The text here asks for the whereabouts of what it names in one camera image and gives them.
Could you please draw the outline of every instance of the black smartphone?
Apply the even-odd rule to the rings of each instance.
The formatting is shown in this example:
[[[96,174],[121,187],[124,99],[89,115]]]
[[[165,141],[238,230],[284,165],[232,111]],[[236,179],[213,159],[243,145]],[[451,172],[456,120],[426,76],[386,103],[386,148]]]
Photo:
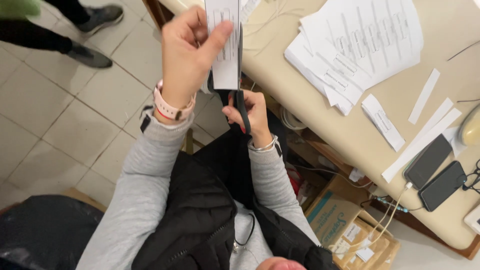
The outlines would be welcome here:
[[[452,146],[440,134],[403,171],[403,177],[420,190],[452,152]]]
[[[420,191],[419,197],[429,212],[434,211],[463,185],[465,172],[458,161],[450,163]]]

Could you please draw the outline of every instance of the black pants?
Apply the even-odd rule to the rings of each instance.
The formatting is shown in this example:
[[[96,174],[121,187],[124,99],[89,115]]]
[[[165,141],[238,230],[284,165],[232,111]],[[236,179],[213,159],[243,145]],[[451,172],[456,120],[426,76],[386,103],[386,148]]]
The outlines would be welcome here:
[[[55,6],[74,24],[86,23],[90,16],[78,0],[45,0]],[[0,40],[15,45],[68,53],[72,41],[28,20],[0,19]]]
[[[223,105],[228,104],[228,92],[221,92]],[[287,135],[282,122],[267,110],[268,128],[278,136],[282,158],[287,160]],[[252,138],[245,135],[238,124],[231,124],[230,130],[198,150],[194,156],[210,167],[225,184],[232,197],[252,209],[253,183],[247,142]]]

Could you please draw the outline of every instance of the table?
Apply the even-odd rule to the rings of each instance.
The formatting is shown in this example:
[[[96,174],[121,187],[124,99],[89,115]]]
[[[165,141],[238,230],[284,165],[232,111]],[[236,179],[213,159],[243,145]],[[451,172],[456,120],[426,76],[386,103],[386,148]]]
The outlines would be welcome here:
[[[160,0],[174,14],[201,0]],[[302,15],[321,8],[325,0],[288,1],[284,11],[304,8]],[[387,115],[408,145],[440,104],[449,97],[457,100],[477,99],[480,96],[480,46],[472,47],[453,60],[451,56],[480,39],[480,9],[472,0],[414,0],[424,37],[420,64],[409,68],[372,87],[369,93],[380,101]],[[273,0],[262,0],[249,18],[249,23],[265,22],[275,13]],[[320,94],[283,56],[283,52],[298,34],[298,16],[280,16],[265,25],[256,34],[245,36],[242,70],[285,108],[296,115],[325,142],[338,151],[346,161],[361,169],[373,182],[393,198],[398,198],[405,180],[398,173],[387,183],[381,173],[405,149],[395,153],[361,111],[357,104],[349,116],[330,108],[328,100]],[[257,30],[257,25],[245,25],[244,35]],[[268,46],[257,54],[258,50]],[[430,96],[416,125],[408,122],[411,110],[433,68],[441,72],[433,94]],[[463,112],[452,125],[460,125],[473,103],[459,103],[455,107]],[[459,156],[465,172],[473,171],[480,159],[480,146],[469,147]],[[453,154],[442,167],[453,161]],[[475,191],[454,193],[437,210],[429,213],[418,210],[412,214],[450,246],[467,248],[476,234],[463,223],[463,218],[480,203]],[[421,207],[417,192],[408,190],[401,204],[408,209]]]

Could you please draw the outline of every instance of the black vest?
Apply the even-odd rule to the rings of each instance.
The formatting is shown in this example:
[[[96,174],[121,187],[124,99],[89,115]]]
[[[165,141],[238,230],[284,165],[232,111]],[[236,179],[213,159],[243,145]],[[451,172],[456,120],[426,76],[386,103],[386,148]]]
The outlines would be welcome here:
[[[274,256],[307,270],[336,270],[332,254],[273,210],[253,211]],[[165,215],[133,260],[132,270],[230,270],[237,207],[218,177],[180,152],[173,167]]]

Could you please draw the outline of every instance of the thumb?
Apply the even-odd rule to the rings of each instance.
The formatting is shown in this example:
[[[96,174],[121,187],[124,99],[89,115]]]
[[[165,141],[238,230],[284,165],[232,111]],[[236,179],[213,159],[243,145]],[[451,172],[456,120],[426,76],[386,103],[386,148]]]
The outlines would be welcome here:
[[[235,107],[225,106],[223,107],[222,112],[233,122],[239,124],[241,127],[244,126],[241,114]]]
[[[213,29],[210,36],[204,44],[198,49],[202,57],[206,57],[210,63],[213,62],[220,50],[225,47],[225,43],[233,31],[233,24],[230,21],[223,21]]]

